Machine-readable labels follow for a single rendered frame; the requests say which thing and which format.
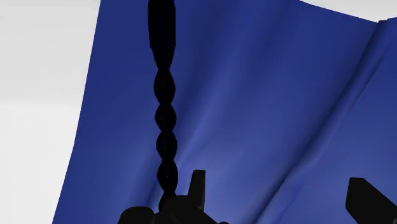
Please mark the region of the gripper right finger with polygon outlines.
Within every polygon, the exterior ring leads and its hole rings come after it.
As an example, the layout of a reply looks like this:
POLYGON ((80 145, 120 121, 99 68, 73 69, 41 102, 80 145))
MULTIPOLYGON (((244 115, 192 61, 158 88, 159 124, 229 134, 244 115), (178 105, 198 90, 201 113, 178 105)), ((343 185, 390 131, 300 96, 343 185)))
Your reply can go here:
POLYGON ((397 205, 364 178, 350 178, 345 208, 357 224, 397 224, 397 205))

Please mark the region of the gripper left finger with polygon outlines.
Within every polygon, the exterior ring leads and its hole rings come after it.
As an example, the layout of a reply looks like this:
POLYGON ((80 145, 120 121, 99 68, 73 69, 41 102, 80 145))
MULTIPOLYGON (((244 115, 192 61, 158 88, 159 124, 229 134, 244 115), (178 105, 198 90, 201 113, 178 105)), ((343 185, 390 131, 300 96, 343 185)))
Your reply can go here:
POLYGON ((130 207, 117 224, 229 224, 217 222, 204 212, 205 171, 194 170, 187 195, 171 197, 158 213, 149 207, 130 207))

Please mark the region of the black twisted rod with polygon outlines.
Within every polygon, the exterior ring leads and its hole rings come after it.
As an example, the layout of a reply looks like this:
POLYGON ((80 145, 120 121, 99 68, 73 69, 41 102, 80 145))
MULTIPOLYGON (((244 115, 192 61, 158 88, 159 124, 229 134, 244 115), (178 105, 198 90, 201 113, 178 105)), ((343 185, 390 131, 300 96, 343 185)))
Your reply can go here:
POLYGON ((173 133, 177 117, 172 107, 176 86, 170 72, 176 48, 174 0, 148 0, 148 31, 150 48, 158 69, 153 90, 159 103, 155 122, 160 129, 156 149, 162 159, 157 171, 157 180, 163 190, 158 204, 161 210, 164 201, 176 195, 178 185, 178 168, 174 161, 178 144, 173 133))

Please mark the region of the blue sofa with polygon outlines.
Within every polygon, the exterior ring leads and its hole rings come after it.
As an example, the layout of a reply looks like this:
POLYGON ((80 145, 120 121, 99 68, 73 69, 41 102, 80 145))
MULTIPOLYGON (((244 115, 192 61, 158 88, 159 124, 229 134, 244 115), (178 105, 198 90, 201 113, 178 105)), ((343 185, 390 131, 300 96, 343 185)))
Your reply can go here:
MULTIPOLYGON (((301 0, 175 0, 177 192, 206 171, 230 224, 355 224, 351 177, 397 203, 397 18, 301 0)), ((53 224, 116 224, 157 207, 148 0, 101 0, 53 224)))

